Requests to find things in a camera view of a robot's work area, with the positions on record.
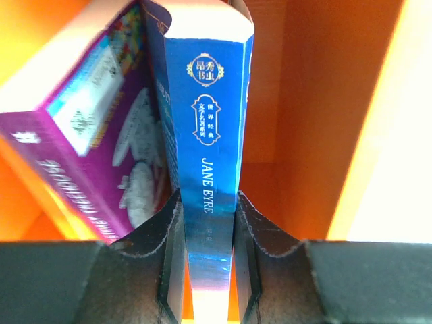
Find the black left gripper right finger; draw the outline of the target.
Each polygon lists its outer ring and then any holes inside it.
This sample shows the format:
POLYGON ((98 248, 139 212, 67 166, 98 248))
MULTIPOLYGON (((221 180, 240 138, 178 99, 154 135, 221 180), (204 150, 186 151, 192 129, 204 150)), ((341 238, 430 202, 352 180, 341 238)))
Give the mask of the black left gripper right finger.
POLYGON ((242 323, 430 323, 431 245, 299 241, 239 194, 242 323))

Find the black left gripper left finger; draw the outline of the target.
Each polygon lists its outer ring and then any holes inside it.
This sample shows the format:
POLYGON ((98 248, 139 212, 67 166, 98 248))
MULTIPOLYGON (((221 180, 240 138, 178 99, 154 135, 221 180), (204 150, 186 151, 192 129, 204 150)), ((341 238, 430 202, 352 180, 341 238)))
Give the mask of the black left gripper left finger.
POLYGON ((179 323, 180 195, 133 232, 99 241, 1 244, 2 323, 179 323))

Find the purple paperback book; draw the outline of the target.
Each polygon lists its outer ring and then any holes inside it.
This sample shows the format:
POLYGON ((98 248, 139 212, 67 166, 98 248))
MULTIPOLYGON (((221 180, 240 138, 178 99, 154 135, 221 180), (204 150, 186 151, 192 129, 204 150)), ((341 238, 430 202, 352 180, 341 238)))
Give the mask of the purple paperback book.
POLYGON ((138 1, 91 1, 1 87, 1 135, 107 243, 166 179, 138 1))

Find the Jane Eyre book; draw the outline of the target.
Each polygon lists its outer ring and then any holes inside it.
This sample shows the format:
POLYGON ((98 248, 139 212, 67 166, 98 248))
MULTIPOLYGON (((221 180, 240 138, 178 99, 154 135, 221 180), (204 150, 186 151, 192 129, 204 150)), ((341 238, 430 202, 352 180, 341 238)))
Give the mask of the Jane Eyre book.
POLYGON ((143 1, 196 323, 227 323, 254 23, 243 1, 143 1))

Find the orange wooden shelf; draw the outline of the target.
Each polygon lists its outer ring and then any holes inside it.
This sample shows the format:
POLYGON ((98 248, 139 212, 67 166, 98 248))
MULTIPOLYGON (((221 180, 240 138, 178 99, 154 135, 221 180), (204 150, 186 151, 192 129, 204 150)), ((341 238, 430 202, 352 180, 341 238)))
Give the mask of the orange wooden shelf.
MULTIPOLYGON (((143 1, 138 2, 167 172, 155 215, 180 193, 171 184, 143 1)), ((254 42, 237 204, 244 194, 295 239, 326 241, 400 4, 243 2, 254 42)))

